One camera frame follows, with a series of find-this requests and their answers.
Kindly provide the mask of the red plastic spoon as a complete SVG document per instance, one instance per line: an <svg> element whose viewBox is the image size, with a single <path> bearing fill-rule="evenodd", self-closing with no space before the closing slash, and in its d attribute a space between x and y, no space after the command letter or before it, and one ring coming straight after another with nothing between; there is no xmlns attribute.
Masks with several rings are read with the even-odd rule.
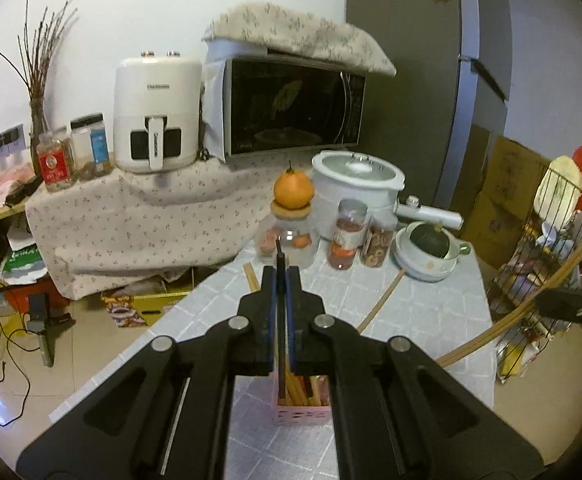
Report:
<svg viewBox="0 0 582 480"><path fill-rule="evenodd" d="M319 376L317 378L320 403L322 406L328 406L330 404L330 390L329 382L327 376Z"/></svg>

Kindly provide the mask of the yellow printed box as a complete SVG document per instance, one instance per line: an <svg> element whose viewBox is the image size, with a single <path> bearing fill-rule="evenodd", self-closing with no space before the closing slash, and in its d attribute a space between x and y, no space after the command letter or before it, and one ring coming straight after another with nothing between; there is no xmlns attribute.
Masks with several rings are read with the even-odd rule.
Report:
<svg viewBox="0 0 582 480"><path fill-rule="evenodd" d="M123 287L102 292L100 299L118 328L150 327L190 292L190 286L166 290Z"/></svg>

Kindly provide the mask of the white air fryer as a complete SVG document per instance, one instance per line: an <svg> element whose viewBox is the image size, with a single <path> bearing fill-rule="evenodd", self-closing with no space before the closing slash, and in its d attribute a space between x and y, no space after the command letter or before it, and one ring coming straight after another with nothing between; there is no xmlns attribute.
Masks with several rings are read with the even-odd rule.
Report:
<svg viewBox="0 0 582 480"><path fill-rule="evenodd" d="M187 167L199 150L202 64L171 53L126 58L114 86L113 145L117 167L156 174Z"/></svg>

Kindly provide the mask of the white rice cooker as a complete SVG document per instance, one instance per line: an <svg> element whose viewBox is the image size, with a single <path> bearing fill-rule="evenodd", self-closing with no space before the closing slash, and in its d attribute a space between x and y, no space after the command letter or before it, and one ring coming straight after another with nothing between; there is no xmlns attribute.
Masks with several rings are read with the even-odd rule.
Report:
<svg viewBox="0 0 582 480"><path fill-rule="evenodd" d="M312 158L312 215L320 235L331 239L341 200L359 200L368 214L395 211L405 188L402 170L375 156L323 150Z"/></svg>

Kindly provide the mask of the printed bamboo chopstick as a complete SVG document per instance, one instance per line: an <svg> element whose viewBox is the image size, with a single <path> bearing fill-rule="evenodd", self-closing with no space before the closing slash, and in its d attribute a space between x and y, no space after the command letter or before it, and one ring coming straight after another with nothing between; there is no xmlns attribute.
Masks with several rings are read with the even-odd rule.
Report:
<svg viewBox="0 0 582 480"><path fill-rule="evenodd" d="M258 292L259 291L259 279L256 276L254 268L251 262L244 263L243 265L243 272L245 278L247 279L250 292Z"/></svg>

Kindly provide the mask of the blue label jar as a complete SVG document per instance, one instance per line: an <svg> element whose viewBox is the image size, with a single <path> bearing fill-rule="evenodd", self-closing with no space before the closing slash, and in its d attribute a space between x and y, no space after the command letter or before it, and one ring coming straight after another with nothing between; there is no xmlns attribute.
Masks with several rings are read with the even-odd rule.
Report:
<svg viewBox="0 0 582 480"><path fill-rule="evenodd" d="M104 177L112 171L108 137L101 113L73 119L70 122L70 140L79 181Z"/></svg>

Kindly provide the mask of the floral cloth on cabinet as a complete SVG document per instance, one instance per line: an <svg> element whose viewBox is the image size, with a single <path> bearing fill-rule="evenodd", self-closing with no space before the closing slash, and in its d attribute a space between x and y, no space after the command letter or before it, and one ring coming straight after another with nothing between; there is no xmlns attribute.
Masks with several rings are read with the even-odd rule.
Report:
<svg viewBox="0 0 582 480"><path fill-rule="evenodd" d="M288 167L311 153L216 158L163 174L112 174L56 193L40 188L26 218L60 294L78 300L189 266L233 258L269 213Z"/></svg>

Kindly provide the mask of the red label jar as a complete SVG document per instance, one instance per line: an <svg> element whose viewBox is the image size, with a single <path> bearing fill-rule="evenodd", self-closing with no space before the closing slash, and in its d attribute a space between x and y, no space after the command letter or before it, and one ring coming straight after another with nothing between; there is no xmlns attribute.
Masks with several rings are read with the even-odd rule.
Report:
<svg viewBox="0 0 582 480"><path fill-rule="evenodd" d="M72 143L67 128L41 133L36 154L41 177L49 193L70 188L75 183Z"/></svg>

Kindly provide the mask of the light bamboo chopstick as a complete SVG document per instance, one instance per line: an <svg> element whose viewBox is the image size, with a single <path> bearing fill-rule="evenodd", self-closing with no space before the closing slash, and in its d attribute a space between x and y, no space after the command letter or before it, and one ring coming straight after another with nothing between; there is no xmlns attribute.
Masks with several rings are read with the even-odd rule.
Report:
<svg viewBox="0 0 582 480"><path fill-rule="evenodd" d="M289 393L290 403L295 406L310 406L309 398L311 394L308 392L303 377L295 376L293 374L285 375L285 388Z"/></svg>

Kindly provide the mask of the grey refrigerator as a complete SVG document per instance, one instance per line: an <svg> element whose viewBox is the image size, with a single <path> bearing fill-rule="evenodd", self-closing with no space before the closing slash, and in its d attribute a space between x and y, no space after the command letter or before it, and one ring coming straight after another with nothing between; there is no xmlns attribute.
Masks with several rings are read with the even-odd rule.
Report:
<svg viewBox="0 0 582 480"><path fill-rule="evenodd" d="M406 194L466 214L505 129L509 1L346 0L346 19L396 68L367 80L359 151L402 169Z"/></svg>

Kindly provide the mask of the dried branches in vase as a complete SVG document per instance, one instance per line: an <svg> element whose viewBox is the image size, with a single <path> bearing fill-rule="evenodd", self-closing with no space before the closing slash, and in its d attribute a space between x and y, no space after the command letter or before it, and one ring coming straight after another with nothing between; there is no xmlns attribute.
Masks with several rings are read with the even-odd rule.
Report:
<svg viewBox="0 0 582 480"><path fill-rule="evenodd" d="M65 0L58 10L50 10L46 6L39 23L30 27L29 0L25 0L23 30L21 35L16 37L20 64L16 65L0 51L0 58L18 75L28 94L29 149L32 159L37 156L39 137L49 130L44 111L44 97L53 59L67 29L76 18L77 8L74 2L75 0Z"/></svg>

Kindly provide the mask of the lone bamboo chopstick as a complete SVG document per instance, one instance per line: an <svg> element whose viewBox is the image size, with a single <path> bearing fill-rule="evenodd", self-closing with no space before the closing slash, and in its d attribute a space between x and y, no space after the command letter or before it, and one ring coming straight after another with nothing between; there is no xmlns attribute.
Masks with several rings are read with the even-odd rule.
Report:
<svg viewBox="0 0 582 480"><path fill-rule="evenodd" d="M376 318L377 314L381 311L383 306L387 303L387 300L391 297L393 292L395 291L396 287L399 283L401 283L402 279L406 274L406 270L402 269L398 272L398 274L393 278L393 281L389 285L389 287L384 291L384 293L380 296L376 304L371 308L369 313L365 316L364 320L359 323L357 326L357 332L362 334L364 330L369 326L369 324Z"/></svg>

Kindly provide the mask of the pink perforated utensil basket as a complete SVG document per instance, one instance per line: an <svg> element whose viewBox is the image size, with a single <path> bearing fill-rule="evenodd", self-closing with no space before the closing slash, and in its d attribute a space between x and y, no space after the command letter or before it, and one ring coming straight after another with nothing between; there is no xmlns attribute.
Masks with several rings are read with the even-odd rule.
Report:
<svg viewBox="0 0 582 480"><path fill-rule="evenodd" d="M328 378L285 374L285 390L274 392L273 421L285 426L319 426L331 422Z"/></svg>

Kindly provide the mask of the brown wooden chopstick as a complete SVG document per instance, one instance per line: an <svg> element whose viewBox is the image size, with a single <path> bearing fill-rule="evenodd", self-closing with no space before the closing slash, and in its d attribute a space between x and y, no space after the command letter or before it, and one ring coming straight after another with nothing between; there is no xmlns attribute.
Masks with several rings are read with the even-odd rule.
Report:
<svg viewBox="0 0 582 480"><path fill-rule="evenodd" d="M312 406L320 406L321 405L321 397L319 391L319 383L317 376L309 376L309 383L311 384L312 395L309 398L311 401Z"/></svg>

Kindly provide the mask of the black microwave oven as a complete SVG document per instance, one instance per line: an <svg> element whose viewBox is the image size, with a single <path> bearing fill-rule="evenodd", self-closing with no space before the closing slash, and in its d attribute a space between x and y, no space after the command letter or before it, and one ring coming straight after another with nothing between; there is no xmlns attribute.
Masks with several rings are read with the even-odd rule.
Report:
<svg viewBox="0 0 582 480"><path fill-rule="evenodd" d="M217 39L202 87L202 145L223 162L359 142L366 77L338 65Z"/></svg>

